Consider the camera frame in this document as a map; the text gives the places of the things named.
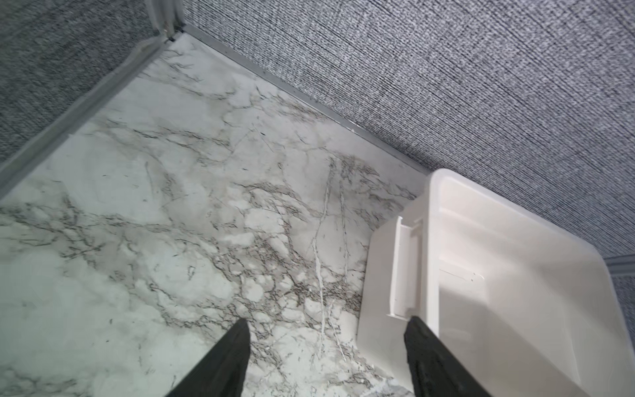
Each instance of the textured gray wall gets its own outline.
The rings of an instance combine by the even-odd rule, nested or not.
[[[152,36],[143,0],[1,0],[0,163]]]
[[[635,2],[185,0],[185,17],[423,165],[635,251]]]
[[[613,285],[635,346],[635,276],[613,277]]]

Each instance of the marble floor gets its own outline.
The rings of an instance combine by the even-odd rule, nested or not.
[[[240,317],[244,396],[394,391],[364,267],[424,178],[181,36],[0,202],[0,394],[162,396]]]

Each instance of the white plastic container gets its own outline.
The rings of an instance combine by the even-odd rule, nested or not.
[[[635,357],[596,249],[449,170],[371,238],[357,345],[412,390],[418,315],[494,397],[635,396]]]

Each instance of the metal trim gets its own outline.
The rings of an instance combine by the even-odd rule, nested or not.
[[[265,69],[254,64],[251,60],[247,59],[246,57],[239,54],[238,52],[232,50],[228,46],[221,43],[219,40],[216,40],[214,37],[211,37],[209,34],[197,28],[196,26],[185,24],[183,26],[183,31],[190,34],[191,36],[198,39],[199,41],[202,41],[208,46],[212,47],[214,50],[225,55],[227,58],[231,59],[232,61],[239,64],[240,66],[248,69],[249,71],[256,74],[257,76],[267,80],[274,86],[278,87],[280,90],[283,90],[287,92],[288,94],[293,95],[295,98],[311,106],[313,109],[317,110],[320,113],[323,113],[326,117],[332,119],[334,122],[343,126],[347,130],[350,130],[354,132],[356,135],[359,135],[360,137],[369,141],[371,144],[387,152],[392,157],[395,157],[396,159],[401,160],[402,162],[411,166],[415,170],[422,172],[424,174],[429,174],[431,172],[430,170],[426,169],[424,166],[422,166],[421,164],[419,164],[412,158],[409,158],[407,155],[403,154],[402,152],[393,148],[389,144],[380,140],[379,138],[377,138],[376,136],[368,132],[365,128],[360,127],[357,124],[353,123],[352,121],[345,119],[343,116],[329,109],[327,106],[317,103],[315,100],[311,99],[311,97],[309,97],[305,93],[301,92],[300,90],[297,90],[296,88],[292,87],[290,84],[285,83],[282,79],[274,76],[270,72],[267,72]]]
[[[611,276],[635,275],[635,253],[607,258],[605,262]]]
[[[165,37],[153,37],[137,44],[128,58],[106,75],[88,93],[77,99],[60,117],[31,138],[17,153],[0,165],[0,199],[11,191],[66,138],[119,93],[150,62],[169,46]]]

